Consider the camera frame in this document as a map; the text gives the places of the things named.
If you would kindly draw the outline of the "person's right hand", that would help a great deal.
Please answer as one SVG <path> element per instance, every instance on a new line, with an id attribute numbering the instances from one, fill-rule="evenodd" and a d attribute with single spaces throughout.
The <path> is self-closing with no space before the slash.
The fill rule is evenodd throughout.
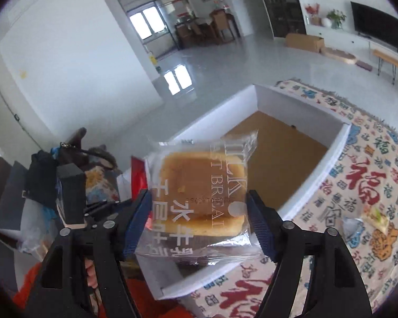
<path id="1" fill-rule="evenodd" d="M 87 272 L 87 283 L 92 289 L 98 288 L 98 280 L 95 271 L 95 265 L 93 260 L 86 258 L 85 260 L 85 270 Z"/>

